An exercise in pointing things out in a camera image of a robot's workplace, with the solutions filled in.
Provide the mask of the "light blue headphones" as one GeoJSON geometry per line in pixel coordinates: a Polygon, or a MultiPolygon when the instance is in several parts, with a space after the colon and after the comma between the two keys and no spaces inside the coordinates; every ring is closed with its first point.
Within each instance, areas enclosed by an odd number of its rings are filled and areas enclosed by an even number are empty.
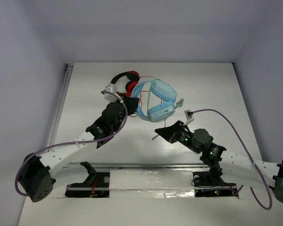
{"type": "Polygon", "coordinates": [[[167,120],[184,103],[183,98],[178,98],[175,89],[160,79],[148,79],[138,83],[131,97],[146,98],[139,103],[135,114],[151,123],[167,120]]]}

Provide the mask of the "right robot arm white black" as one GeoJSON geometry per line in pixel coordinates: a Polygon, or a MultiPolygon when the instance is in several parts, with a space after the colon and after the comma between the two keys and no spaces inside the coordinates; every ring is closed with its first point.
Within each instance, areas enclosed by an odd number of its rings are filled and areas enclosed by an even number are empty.
{"type": "Polygon", "coordinates": [[[210,183],[235,183],[266,191],[283,203],[283,161],[274,163],[251,160],[215,144],[205,129],[190,131],[182,121],[155,129],[155,132],[167,142],[179,142],[200,155],[200,160],[210,167],[210,183]]]}

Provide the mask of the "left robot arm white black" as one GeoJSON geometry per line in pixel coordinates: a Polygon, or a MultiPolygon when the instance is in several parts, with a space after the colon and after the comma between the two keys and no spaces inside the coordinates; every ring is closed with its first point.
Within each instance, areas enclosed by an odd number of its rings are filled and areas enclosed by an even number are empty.
{"type": "Polygon", "coordinates": [[[15,178],[15,190],[32,202],[46,198],[54,189],[63,186],[60,171],[80,155],[98,149],[114,138],[124,127],[127,117],[137,110],[137,97],[117,96],[102,115],[72,141],[50,145],[24,159],[15,178]]]}

